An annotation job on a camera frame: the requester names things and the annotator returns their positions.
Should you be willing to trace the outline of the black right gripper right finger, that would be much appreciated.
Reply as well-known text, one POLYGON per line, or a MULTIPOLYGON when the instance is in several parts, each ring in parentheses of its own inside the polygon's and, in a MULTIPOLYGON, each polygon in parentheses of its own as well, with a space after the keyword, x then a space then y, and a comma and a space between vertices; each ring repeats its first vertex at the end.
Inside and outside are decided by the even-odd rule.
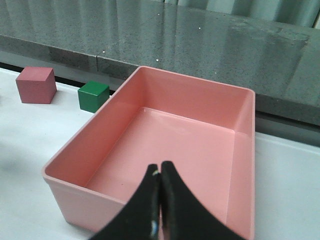
POLYGON ((171 161, 161 163, 160 204, 165 240, 242 240, 186 186, 171 161))

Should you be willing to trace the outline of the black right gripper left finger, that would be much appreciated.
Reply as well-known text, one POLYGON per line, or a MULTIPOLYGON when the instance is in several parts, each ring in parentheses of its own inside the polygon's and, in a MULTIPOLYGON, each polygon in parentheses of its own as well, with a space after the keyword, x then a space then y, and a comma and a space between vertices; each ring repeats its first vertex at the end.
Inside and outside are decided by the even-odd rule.
POLYGON ((157 240, 160 226, 160 172, 148 165, 137 190, 92 240, 157 240))

